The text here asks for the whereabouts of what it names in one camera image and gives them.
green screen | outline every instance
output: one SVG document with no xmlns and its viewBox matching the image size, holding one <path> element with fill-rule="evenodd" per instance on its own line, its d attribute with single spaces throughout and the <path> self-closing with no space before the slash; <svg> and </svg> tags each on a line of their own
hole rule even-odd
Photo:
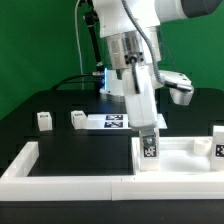
<svg viewBox="0 0 224 224">
<path fill-rule="evenodd" d="M 0 0 L 0 119 L 35 92 L 80 74 L 75 4 L 76 0 Z M 95 70 L 88 30 L 82 19 L 87 11 L 88 6 L 83 4 L 78 14 L 84 73 Z M 177 70 L 187 74 L 195 87 L 224 89 L 223 13 L 224 4 L 211 16 L 174 21 L 161 27 Z M 99 39 L 99 44 L 108 63 L 105 42 Z M 173 70 L 167 51 L 159 65 L 161 69 Z"/>
</svg>

black cable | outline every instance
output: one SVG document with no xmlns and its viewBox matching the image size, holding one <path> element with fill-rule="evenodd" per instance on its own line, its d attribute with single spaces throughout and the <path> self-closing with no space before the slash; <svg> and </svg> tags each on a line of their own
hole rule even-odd
<svg viewBox="0 0 224 224">
<path fill-rule="evenodd" d="M 84 74 L 84 75 L 75 75 L 75 76 L 71 76 L 68 77 L 66 79 L 63 79 L 62 81 L 60 81 L 58 84 L 54 85 L 53 87 L 51 87 L 51 90 L 57 90 L 57 88 L 62 85 L 62 83 L 73 80 L 73 79 L 79 79 L 79 78 L 86 78 L 86 77 L 92 77 L 92 74 Z"/>
<path fill-rule="evenodd" d="M 62 82 L 62 83 L 60 83 L 60 85 L 57 86 L 57 88 L 54 89 L 54 91 L 57 90 L 62 85 L 67 85 L 67 84 L 83 84 L 83 83 L 94 83 L 94 82 L 93 81 Z"/>
</svg>

small white cube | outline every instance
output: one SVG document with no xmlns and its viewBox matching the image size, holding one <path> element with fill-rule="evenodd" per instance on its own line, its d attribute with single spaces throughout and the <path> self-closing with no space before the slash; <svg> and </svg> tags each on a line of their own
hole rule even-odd
<svg viewBox="0 0 224 224">
<path fill-rule="evenodd" d="M 37 122 L 40 131 L 52 130 L 52 118 L 49 112 L 37 113 Z"/>
<path fill-rule="evenodd" d="M 224 126 L 214 126 L 213 142 L 224 143 Z"/>
<path fill-rule="evenodd" d="M 83 111 L 72 111 L 71 120 L 75 129 L 86 129 L 87 117 Z"/>
</svg>

black table surface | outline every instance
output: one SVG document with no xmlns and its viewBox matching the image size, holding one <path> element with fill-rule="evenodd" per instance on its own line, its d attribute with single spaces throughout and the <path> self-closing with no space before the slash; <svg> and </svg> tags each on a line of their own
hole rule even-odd
<svg viewBox="0 0 224 224">
<path fill-rule="evenodd" d="M 211 136 L 224 125 L 224 92 L 196 89 L 188 107 L 172 103 L 167 89 L 156 93 L 168 129 L 161 136 Z M 124 103 L 94 91 L 41 91 L 0 121 L 0 175 L 27 141 L 40 156 L 29 176 L 131 175 L 131 130 L 74 130 L 71 111 L 123 114 Z M 37 113 L 48 111 L 53 131 L 39 132 Z M 0 202 L 0 223 L 223 223 L 223 200 Z"/>
</svg>

white block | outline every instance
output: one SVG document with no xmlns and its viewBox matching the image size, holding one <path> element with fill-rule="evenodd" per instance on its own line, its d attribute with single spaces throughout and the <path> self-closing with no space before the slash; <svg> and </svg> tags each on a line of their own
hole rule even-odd
<svg viewBox="0 0 224 224">
<path fill-rule="evenodd" d="M 37 113 L 37 121 L 40 131 L 52 130 L 52 118 L 49 112 Z"/>
<path fill-rule="evenodd" d="M 211 170 L 224 170 L 224 126 L 214 126 Z"/>
<path fill-rule="evenodd" d="M 213 142 L 224 143 L 224 126 L 214 126 Z"/>
<path fill-rule="evenodd" d="M 87 117 L 83 111 L 81 110 L 72 111 L 71 120 L 75 129 L 86 129 Z"/>
</svg>

